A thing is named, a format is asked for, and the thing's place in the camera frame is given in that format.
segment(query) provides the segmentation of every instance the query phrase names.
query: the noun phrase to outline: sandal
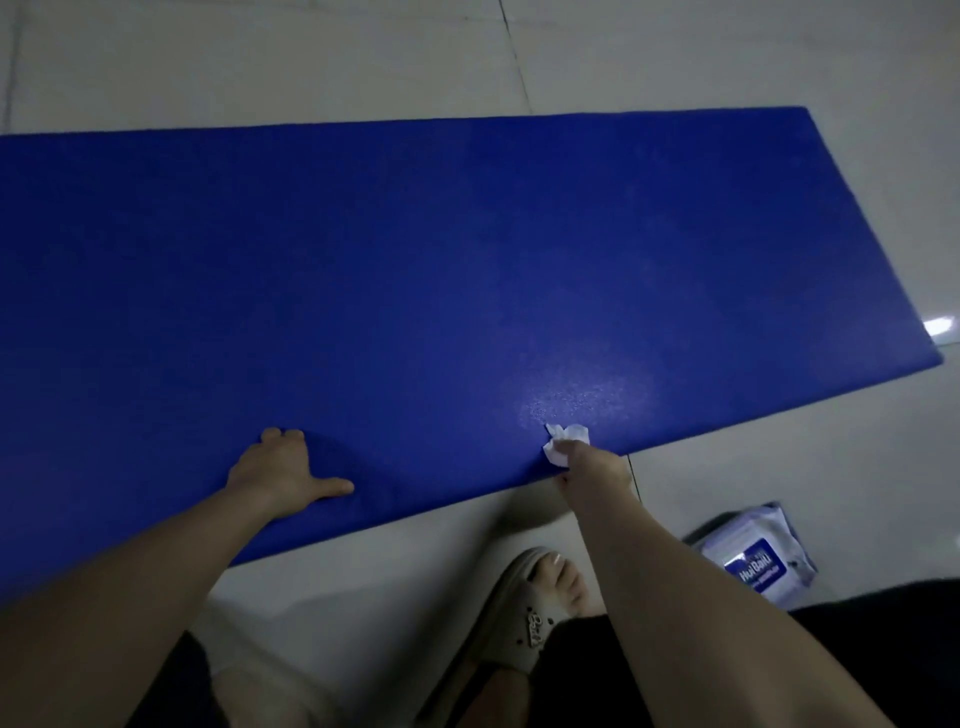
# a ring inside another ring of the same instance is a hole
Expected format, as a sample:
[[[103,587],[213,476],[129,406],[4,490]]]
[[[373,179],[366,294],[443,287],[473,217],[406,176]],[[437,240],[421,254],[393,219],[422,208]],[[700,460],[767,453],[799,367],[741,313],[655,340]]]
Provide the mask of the sandal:
[[[563,604],[534,586],[530,577],[549,548],[524,551],[503,572],[467,640],[420,714],[418,728],[456,724],[497,667],[529,676],[558,624],[571,619]]]

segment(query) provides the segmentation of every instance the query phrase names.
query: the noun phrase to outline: wet wipes label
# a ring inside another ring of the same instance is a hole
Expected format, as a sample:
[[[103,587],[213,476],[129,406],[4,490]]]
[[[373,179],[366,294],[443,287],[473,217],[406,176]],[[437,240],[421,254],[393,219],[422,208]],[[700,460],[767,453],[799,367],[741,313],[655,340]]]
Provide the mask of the wet wipes label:
[[[766,539],[760,539],[743,549],[723,565],[755,592],[763,592],[786,574],[786,566]]]

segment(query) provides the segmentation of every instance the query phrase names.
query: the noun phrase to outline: forearm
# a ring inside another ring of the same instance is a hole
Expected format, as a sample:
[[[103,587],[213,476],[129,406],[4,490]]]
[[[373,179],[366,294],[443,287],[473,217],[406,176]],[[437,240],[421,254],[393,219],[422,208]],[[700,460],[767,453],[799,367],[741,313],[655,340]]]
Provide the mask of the forearm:
[[[658,726],[890,725],[793,619],[671,536],[618,484],[567,497]]]
[[[0,715],[10,726],[121,726],[209,590],[270,519],[220,491],[0,613]]]

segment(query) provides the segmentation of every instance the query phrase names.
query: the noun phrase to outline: finger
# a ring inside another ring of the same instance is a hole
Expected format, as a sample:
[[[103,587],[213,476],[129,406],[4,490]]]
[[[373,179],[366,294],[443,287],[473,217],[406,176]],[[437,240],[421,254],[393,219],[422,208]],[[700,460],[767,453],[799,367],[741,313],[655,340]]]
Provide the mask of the finger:
[[[317,498],[348,496],[353,493],[353,483],[342,477],[315,477],[313,482]]]

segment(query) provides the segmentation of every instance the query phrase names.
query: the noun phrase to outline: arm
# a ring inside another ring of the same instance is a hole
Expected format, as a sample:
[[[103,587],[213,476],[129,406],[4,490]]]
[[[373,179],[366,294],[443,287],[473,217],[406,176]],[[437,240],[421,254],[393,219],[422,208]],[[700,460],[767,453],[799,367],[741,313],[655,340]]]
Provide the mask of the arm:
[[[346,480],[310,475],[299,430],[264,430],[227,487],[0,612],[4,725],[122,726],[241,548]]]
[[[570,462],[561,488],[656,725],[892,728],[797,622],[654,521],[619,457],[558,449]]]

